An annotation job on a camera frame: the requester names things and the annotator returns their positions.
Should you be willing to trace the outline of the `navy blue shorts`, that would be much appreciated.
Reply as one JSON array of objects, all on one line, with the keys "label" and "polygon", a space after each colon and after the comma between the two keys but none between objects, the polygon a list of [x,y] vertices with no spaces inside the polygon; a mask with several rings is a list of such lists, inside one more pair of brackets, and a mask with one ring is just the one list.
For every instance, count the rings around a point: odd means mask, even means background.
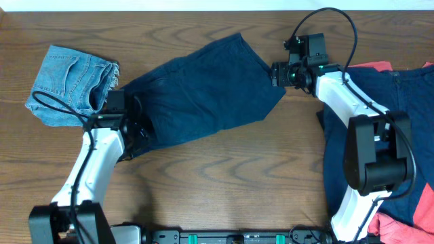
[{"label": "navy blue shorts", "polygon": [[270,72],[237,33],[129,82],[150,137],[133,157],[263,120],[285,95]]}]

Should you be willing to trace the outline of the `light blue denim shorts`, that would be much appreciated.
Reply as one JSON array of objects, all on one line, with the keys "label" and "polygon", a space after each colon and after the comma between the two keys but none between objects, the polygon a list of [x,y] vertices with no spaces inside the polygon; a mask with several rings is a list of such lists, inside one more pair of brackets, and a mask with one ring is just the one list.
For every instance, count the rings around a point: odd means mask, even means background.
[{"label": "light blue denim shorts", "polygon": [[108,91],[118,83],[119,65],[98,56],[52,45],[45,55],[32,92],[45,92],[88,116],[98,113]]}]

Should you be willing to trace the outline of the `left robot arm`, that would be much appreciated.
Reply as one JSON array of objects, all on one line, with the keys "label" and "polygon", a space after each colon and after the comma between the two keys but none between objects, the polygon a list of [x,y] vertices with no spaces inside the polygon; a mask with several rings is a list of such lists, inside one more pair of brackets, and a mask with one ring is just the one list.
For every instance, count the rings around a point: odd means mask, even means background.
[{"label": "left robot arm", "polygon": [[111,90],[106,106],[88,117],[60,99],[34,91],[60,105],[58,111],[76,116],[83,126],[83,143],[64,186],[48,205],[33,207],[28,227],[33,243],[146,243],[139,224],[111,226],[102,210],[111,176],[118,162],[130,160],[149,135],[134,119],[135,99],[123,90]]}]

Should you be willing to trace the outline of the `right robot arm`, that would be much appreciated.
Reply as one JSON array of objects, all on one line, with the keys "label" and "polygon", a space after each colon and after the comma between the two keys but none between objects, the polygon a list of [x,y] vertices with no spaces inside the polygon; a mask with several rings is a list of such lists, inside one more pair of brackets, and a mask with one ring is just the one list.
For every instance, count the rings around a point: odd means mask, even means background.
[{"label": "right robot arm", "polygon": [[358,243],[366,239],[368,224],[384,201],[395,200],[404,182],[410,194],[416,163],[410,138],[410,118],[391,112],[352,82],[339,64],[331,64],[323,34],[292,36],[284,42],[286,62],[271,68],[272,84],[294,87],[327,104],[347,128],[343,172],[347,189],[330,221],[331,240]]}]

